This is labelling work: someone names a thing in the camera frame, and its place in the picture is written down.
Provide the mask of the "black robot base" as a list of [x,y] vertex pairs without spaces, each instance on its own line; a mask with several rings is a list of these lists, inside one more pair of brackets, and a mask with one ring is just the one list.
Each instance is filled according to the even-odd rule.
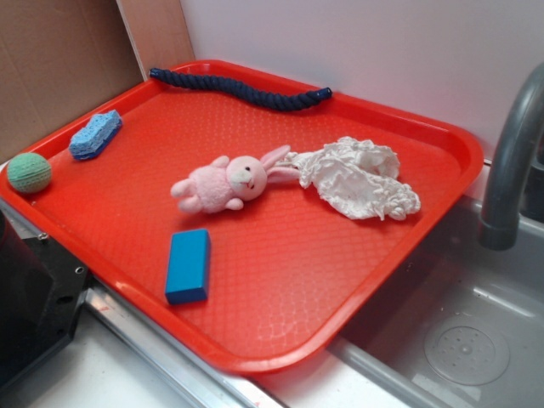
[[75,336],[88,267],[53,237],[22,238],[1,216],[1,392]]

